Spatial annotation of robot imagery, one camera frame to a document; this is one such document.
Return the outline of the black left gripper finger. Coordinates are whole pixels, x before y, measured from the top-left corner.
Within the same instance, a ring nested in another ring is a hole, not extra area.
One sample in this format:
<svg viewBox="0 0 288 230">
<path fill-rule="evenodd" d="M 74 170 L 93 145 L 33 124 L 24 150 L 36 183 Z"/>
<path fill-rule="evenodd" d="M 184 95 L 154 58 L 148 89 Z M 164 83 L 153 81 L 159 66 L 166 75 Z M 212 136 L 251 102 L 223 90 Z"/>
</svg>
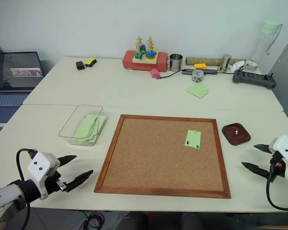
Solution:
<svg viewBox="0 0 288 230">
<path fill-rule="evenodd" d="M 60 162 L 59 167 L 68 164 L 69 162 L 74 160 L 76 157 L 77 157 L 76 155 L 67 155 L 67 156 L 59 157 L 58 158 L 58 160 Z"/>
<path fill-rule="evenodd" d="M 93 173 L 93 170 L 89 170 L 87 172 L 84 172 L 82 174 L 80 174 L 79 176 L 75 177 L 75 179 L 73 181 L 71 181 L 70 183 L 65 183 L 65 188 L 64 188 L 64 192 L 70 192 L 71 190 L 77 188 L 78 186 L 80 186 L 81 184 L 83 184 L 89 177 L 90 175 Z"/>
</svg>

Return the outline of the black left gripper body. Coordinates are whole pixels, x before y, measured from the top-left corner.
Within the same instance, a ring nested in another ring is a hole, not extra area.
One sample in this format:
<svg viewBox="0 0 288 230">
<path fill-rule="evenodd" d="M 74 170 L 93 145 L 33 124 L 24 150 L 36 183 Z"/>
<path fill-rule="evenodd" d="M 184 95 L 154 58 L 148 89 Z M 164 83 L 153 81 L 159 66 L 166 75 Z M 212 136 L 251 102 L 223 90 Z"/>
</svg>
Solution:
<svg viewBox="0 0 288 230">
<path fill-rule="evenodd" d="M 57 171 L 54 172 L 52 176 L 49 176 L 45 180 L 45 188 L 47 190 L 48 195 L 58 192 L 58 191 L 67 191 L 67 186 L 64 182 L 60 180 L 61 174 Z"/>
</svg>

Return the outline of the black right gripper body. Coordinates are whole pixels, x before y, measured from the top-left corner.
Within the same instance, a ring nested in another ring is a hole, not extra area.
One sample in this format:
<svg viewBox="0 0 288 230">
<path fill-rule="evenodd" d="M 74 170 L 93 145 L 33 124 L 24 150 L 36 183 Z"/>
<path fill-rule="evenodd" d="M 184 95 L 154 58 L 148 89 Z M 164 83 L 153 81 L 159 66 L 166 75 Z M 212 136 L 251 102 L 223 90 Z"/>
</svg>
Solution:
<svg viewBox="0 0 288 230">
<path fill-rule="evenodd" d="M 279 151 L 273 153 L 270 160 L 270 169 L 268 179 L 276 179 L 277 176 L 285 177 L 286 164 L 283 161 L 283 156 Z"/>
</svg>

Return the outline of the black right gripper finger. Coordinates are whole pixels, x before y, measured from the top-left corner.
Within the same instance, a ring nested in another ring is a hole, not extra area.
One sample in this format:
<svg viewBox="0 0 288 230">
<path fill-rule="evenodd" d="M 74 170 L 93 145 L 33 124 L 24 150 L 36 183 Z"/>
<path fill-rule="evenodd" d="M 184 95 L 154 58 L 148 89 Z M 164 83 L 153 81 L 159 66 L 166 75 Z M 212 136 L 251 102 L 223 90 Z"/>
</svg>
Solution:
<svg viewBox="0 0 288 230">
<path fill-rule="evenodd" d="M 249 163 L 249 162 L 241 162 L 241 164 L 247 168 L 249 171 L 251 171 L 252 173 L 259 175 L 265 179 L 268 179 L 269 177 L 269 171 L 261 169 L 258 165 Z"/>
<path fill-rule="evenodd" d="M 259 149 L 260 151 L 266 152 L 271 154 L 272 152 L 269 149 L 269 145 L 265 145 L 265 144 L 256 144 L 254 145 L 255 148 Z"/>
</svg>

